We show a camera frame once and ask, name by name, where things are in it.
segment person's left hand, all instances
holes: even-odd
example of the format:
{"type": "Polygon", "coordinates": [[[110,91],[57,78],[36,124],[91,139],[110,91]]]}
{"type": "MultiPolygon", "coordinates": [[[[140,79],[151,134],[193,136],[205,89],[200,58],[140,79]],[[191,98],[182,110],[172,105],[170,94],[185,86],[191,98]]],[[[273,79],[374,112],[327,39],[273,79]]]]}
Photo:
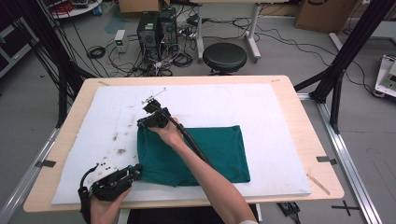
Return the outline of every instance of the person's left hand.
{"type": "Polygon", "coordinates": [[[128,195],[131,188],[125,190],[114,202],[99,201],[91,197],[91,224],[112,224],[119,213],[122,200],[128,195]]]}

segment table leg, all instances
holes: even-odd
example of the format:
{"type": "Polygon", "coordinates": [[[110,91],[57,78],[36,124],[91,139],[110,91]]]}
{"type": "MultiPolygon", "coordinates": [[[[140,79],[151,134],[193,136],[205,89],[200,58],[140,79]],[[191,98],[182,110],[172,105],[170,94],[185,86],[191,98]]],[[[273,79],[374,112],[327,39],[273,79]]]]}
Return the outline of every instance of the table leg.
{"type": "Polygon", "coordinates": [[[202,39],[202,4],[198,5],[198,24],[197,24],[197,35],[196,35],[196,43],[197,43],[197,51],[198,51],[198,63],[203,61],[204,54],[204,40],[202,39]]]}
{"type": "Polygon", "coordinates": [[[249,31],[246,32],[246,35],[245,35],[245,38],[247,39],[247,42],[250,45],[250,48],[254,55],[254,63],[256,63],[261,57],[259,49],[257,48],[256,42],[254,41],[254,31],[256,29],[257,19],[259,17],[260,7],[261,7],[261,4],[256,3],[256,6],[253,9],[253,15],[252,15],[250,29],[249,29],[249,31]]]}

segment green towel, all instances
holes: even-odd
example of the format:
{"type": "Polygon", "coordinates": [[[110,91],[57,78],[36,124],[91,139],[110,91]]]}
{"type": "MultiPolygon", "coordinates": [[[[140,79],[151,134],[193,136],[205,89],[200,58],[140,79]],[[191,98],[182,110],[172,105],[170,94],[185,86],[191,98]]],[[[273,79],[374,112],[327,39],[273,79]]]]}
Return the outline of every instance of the green towel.
{"type": "MultiPolygon", "coordinates": [[[[232,183],[250,181],[244,141],[239,126],[188,128],[213,167],[232,183]]],[[[137,131],[137,155],[142,180],[169,186],[198,186],[183,160],[160,136],[146,128],[137,131]]]]}

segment gray floor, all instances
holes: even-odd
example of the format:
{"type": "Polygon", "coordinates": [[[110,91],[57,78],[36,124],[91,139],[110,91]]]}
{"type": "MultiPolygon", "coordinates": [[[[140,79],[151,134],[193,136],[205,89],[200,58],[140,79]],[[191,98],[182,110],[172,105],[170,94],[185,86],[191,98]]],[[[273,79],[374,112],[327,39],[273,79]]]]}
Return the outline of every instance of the gray floor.
{"type": "MultiPolygon", "coordinates": [[[[71,21],[87,48],[95,45],[105,46],[114,37],[109,34],[109,28],[119,26],[127,30],[128,35],[135,34],[137,19],[124,19],[117,16],[117,10],[104,7],[104,15],[94,17],[91,13],[81,15],[72,20],[63,21],[69,41],[73,43],[80,55],[87,62],[85,53],[78,40],[71,21]]],[[[294,39],[298,43],[319,45],[331,52],[336,52],[332,41],[326,34],[295,29],[294,18],[261,18],[258,25],[263,30],[277,29],[282,37],[294,39]]],[[[236,36],[241,31],[231,25],[205,26],[206,35],[236,36]]],[[[275,31],[265,34],[276,36],[275,31]]],[[[344,41],[347,37],[339,35],[344,41]]],[[[205,39],[206,44],[215,42],[205,39]]],[[[242,39],[231,40],[247,49],[242,39]]],[[[298,84],[313,75],[323,71],[326,65],[318,55],[298,50],[295,46],[283,44],[271,37],[261,35],[257,42],[262,58],[254,63],[249,57],[247,64],[239,70],[238,75],[287,75],[293,84],[298,84]]],[[[305,50],[319,53],[326,63],[333,56],[321,49],[303,46],[305,50]]],[[[138,49],[137,42],[130,42],[128,53],[120,56],[118,64],[134,62],[138,49]]],[[[190,50],[195,58],[194,63],[187,68],[172,67],[174,76],[205,76],[210,69],[204,64],[198,64],[196,53],[190,50]]],[[[365,83],[374,86],[379,69],[380,57],[384,54],[396,55],[396,46],[389,40],[370,40],[356,58],[365,73],[365,83]]],[[[106,59],[99,60],[107,72],[114,71],[106,59]]],[[[355,82],[362,82],[362,72],[352,64],[348,69],[349,77],[355,82]]],[[[15,67],[0,79],[2,96],[0,97],[0,204],[5,204],[12,191],[16,188],[22,176],[33,162],[36,153],[46,143],[58,118],[57,90],[36,59],[28,53],[15,67]]],[[[301,92],[310,92],[315,88],[308,87],[301,92]]],[[[304,108],[318,133],[322,145],[330,158],[335,158],[330,139],[319,117],[316,105],[303,102],[304,108]]],[[[351,83],[344,78],[339,116],[341,135],[346,142],[349,153],[360,171],[361,178],[367,188],[383,223],[394,223],[394,207],[396,207],[396,133],[394,119],[396,104],[389,100],[374,98],[362,86],[351,83]]],[[[364,217],[359,210],[350,210],[350,216],[345,209],[332,209],[332,205],[359,206],[347,183],[340,167],[334,165],[340,181],[346,192],[342,200],[298,202],[301,207],[302,223],[364,223],[364,217]]],[[[275,203],[262,204],[264,223],[293,223],[284,217],[275,203]]],[[[18,209],[9,223],[83,223],[78,212],[61,212],[47,214],[29,214],[18,209]]]]}

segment black stool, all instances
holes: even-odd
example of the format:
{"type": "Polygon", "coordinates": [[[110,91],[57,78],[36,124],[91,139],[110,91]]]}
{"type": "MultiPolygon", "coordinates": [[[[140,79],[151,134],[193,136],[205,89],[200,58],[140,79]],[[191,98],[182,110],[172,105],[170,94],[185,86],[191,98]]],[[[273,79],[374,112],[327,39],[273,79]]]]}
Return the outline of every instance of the black stool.
{"type": "Polygon", "coordinates": [[[204,50],[203,59],[212,68],[210,76],[230,76],[229,73],[236,72],[245,65],[247,54],[235,44],[217,43],[204,50]]]}

